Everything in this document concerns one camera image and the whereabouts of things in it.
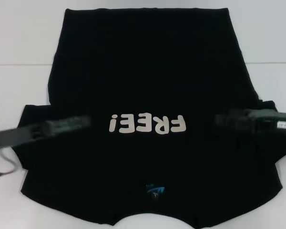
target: white surface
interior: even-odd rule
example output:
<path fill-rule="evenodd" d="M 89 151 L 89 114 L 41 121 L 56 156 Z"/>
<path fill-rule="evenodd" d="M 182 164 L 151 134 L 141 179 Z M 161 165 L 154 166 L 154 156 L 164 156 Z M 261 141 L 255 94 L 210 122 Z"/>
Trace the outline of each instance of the white surface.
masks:
<path fill-rule="evenodd" d="M 286 0 L 0 0 L 0 64 L 51 64 L 66 8 L 229 7 L 247 62 L 286 62 Z M 25 104 L 47 104 L 51 66 L 0 66 L 0 130 L 18 124 Z M 249 64 L 255 89 L 286 112 L 286 64 Z M 13 155 L 12 150 L 5 150 Z M 0 160 L 0 171 L 10 165 Z M 270 202 L 214 229 L 286 229 L 286 157 L 278 163 L 283 190 Z M 0 178 L 0 229 L 107 229 L 47 208 L 20 193 L 25 171 Z M 115 229 L 189 229 L 152 214 L 125 218 Z"/>

